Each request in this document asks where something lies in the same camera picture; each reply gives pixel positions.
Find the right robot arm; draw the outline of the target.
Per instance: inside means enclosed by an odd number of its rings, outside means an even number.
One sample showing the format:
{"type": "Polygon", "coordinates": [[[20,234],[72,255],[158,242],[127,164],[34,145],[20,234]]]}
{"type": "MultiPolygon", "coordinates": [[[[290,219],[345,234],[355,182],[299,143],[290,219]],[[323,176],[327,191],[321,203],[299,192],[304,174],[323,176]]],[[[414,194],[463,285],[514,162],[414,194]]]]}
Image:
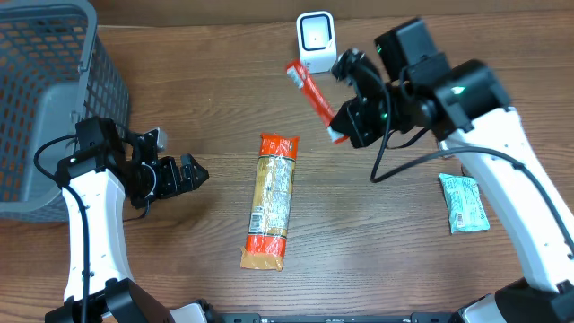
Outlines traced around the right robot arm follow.
{"type": "Polygon", "coordinates": [[[355,97],[332,121],[362,148],[385,144],[392,131],[420,127],[457,157],[498,215],[522,277],[472,301],[455,322],[570,322],[573,319],[573,215],[538,161],[517,110],[495,73],[471,59],[451,66],[423,20],[415,18],[374,41],[387,70],[357,49],[339,56],[335,79],[355,97]]]}

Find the thin red snack stick pack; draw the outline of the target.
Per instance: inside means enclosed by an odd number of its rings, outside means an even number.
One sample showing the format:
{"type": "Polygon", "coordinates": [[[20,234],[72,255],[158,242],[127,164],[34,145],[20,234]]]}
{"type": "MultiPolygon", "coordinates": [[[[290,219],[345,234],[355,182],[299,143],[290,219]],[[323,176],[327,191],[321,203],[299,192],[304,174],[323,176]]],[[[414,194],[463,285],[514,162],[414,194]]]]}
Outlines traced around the thin red snack stick pack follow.
{"type": "Polygon", "coordinates": [[[340,144],[346,141],[349,138],[348,135],[344,135],[332,128],[331,122],[335,117],[335,111],[332,109],[323,93],[319,90],[307,67],[304,66],[299,59],[295,59],[285,67],[285,72],[303,93],[311,108],[321,119],[331,142],[334,144],[340,144]]]}

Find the white barcode scanner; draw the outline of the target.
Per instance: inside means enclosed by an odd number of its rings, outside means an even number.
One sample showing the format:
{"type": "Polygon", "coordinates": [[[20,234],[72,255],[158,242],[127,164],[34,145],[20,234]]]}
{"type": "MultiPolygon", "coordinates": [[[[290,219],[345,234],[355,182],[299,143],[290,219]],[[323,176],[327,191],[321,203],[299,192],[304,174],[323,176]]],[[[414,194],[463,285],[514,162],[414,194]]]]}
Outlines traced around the white barcode scanner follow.
{"type": "Polygon", "coordinates": [[[327,11],[302,13],[296,20],[301,63],[311,74],[331,71],[337,59],[335,21],[327,11]]]}

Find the teal orange snack packet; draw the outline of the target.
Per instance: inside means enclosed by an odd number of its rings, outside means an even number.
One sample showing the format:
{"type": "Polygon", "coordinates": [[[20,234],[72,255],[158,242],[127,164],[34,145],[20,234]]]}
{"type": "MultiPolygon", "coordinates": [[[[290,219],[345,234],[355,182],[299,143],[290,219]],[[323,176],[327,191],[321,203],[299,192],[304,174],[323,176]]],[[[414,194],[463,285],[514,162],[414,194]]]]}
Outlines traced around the teal orange snack packet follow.
{"type": "Polygon", "coordinates": [[[475,179],[440,173],[439,181],[447,204],[451,234],[491,228],[475,179]]]}

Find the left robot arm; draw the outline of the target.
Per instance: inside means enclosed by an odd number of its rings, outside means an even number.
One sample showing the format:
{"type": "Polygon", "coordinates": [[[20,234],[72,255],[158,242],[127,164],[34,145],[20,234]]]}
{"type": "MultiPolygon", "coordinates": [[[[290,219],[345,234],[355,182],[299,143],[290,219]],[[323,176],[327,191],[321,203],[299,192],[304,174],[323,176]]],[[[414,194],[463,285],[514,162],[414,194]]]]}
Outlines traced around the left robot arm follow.
{"type": "Polygon", "coordinates": [[[220,322],[205,300],[169,310],[134,280],[126,254],[123,207],[148,211],[152,202],[198,189],[208,171],[191,155],[160,157],[159,128],[120,135],[110,118],[75,126],[78,150],[49,173],[61,189],[69,216],[70,269],[63,306],[47,322],[220,322]]]}

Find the long red orange spaghetti pack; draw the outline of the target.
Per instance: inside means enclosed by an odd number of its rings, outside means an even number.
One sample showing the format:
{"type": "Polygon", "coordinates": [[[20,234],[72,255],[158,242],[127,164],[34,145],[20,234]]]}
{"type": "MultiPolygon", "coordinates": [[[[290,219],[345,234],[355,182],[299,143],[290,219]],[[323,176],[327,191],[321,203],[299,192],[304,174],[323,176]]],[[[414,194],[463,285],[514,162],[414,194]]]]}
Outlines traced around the long red orange spaghetti pack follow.
{"type": "Polygon", "coordinates": [[[297,137],[261,135],[242,268],[283,269],[298,144],[297,137]]]}

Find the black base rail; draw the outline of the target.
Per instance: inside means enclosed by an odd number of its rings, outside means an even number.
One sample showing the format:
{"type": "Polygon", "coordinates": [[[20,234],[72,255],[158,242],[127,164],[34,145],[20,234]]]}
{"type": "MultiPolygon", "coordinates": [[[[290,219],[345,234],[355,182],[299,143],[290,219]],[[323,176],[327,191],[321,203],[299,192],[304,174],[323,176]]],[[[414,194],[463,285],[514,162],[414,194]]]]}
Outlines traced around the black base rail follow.
{"type": "Polygon", "coordinates": [[[452,312],[413,312],[394,316],[261,316],[257,313],[220,313],[208,322],[223,323],[460,323],[452,312]]]}

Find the grey plastic mesh basket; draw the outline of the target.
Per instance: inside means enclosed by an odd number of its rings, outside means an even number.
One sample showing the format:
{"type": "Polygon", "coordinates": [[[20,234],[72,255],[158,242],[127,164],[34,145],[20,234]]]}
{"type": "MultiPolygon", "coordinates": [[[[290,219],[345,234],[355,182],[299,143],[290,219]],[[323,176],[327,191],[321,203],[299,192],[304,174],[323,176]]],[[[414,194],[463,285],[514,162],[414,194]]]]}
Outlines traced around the grey plastic mesh basket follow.
{"type": "Polygon", "coordinates": [[[34,153],[92,116],[126,125],[129,90],[97,34],[87,1],[1,4],[1,216],[64,222],[60,188],[34,153]]]}

